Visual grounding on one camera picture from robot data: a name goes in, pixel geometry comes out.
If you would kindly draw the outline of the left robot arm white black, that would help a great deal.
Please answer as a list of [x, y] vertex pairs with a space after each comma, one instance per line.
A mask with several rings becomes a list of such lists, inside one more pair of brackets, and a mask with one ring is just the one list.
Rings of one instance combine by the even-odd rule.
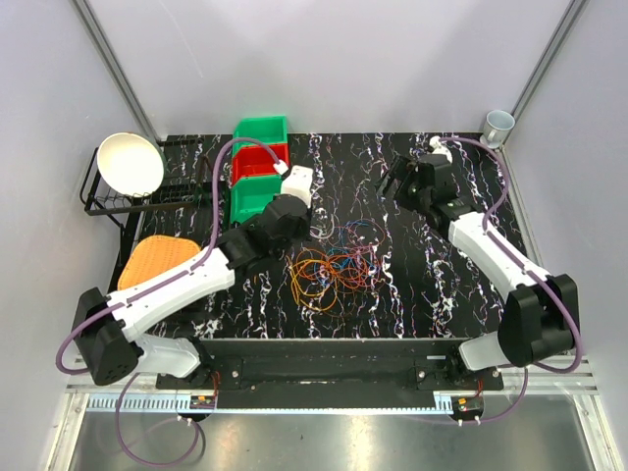
[[212, 365], [195, 340], [167, 339], [150, 329], [196, 300], [233, 287], [280, 261], [310, 231], [311, 204], [279, 194], [245, 223], [182, 264], [135, 287], [82, 293], [72, 336], [93, 383], [109, 386], [136, 373], [166, 374], [193, 389], [211, 379]]

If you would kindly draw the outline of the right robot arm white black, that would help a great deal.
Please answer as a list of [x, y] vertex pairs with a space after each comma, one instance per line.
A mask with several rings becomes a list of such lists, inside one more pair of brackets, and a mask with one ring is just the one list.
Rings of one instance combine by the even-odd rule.
[[391, 188], [397, 205], [423, 216], [470, 258], [504, 302], [497, 330], [463, 341], [451, 355], [445, 376], [452, 386], [467, 389], [489, 368], [543, 366], [545, 359], [567, 350], [582, 352], [575, 281], [531, 262], [471, 199], [459, 195], [445, 155], [394, 158], [377, 192], [385, 195]]

